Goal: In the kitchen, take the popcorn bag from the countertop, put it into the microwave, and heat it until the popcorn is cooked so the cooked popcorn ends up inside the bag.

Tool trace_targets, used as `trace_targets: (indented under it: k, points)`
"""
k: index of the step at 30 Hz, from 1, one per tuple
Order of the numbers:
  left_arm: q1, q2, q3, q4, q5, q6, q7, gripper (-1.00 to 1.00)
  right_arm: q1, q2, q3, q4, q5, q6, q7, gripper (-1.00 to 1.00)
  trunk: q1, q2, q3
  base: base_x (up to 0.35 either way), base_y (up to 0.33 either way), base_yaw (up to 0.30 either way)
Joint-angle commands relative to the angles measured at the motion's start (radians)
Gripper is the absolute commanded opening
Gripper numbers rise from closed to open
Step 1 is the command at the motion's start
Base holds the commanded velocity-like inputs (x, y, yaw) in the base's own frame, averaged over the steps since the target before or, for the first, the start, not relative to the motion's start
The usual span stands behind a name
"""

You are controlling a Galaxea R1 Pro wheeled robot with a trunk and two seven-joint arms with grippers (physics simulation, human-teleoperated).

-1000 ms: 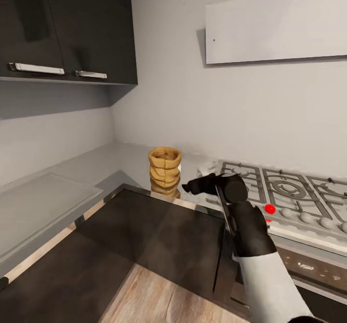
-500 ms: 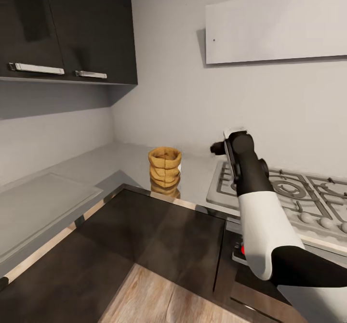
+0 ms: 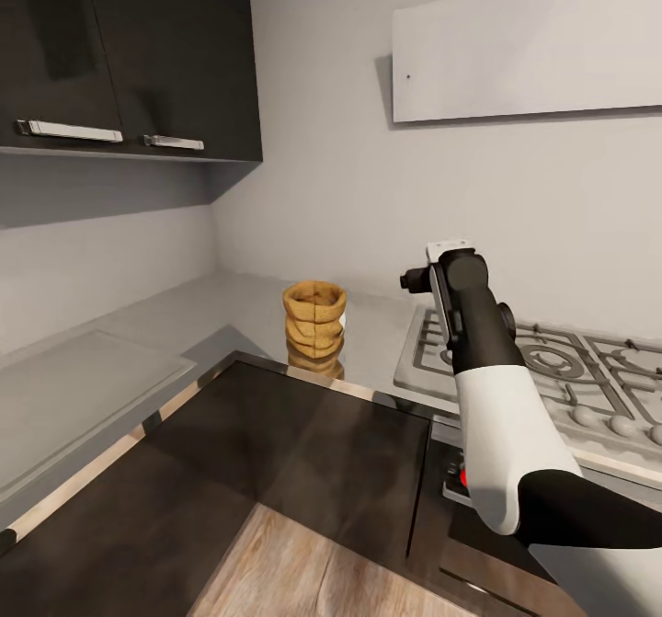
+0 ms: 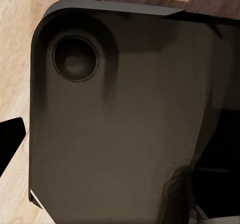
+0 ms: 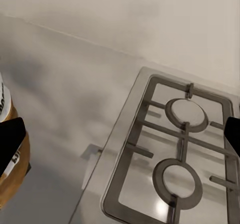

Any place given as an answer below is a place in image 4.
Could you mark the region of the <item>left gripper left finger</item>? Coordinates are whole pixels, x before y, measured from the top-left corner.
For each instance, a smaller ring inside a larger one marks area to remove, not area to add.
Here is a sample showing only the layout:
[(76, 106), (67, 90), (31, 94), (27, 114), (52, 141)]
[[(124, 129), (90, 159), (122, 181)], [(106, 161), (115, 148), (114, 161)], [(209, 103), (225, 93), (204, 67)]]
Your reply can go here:
[(0, 177), (26, 136), (21, 117), (0, 122)]

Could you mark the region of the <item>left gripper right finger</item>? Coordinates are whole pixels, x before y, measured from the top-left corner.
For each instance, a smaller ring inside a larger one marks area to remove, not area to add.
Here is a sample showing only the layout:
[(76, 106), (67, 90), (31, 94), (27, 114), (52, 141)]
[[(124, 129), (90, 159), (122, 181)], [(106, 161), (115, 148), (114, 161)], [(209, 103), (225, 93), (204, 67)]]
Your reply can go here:
[(228, 117), (224, 135), (240, 157), (240, 119), (235, 117)]

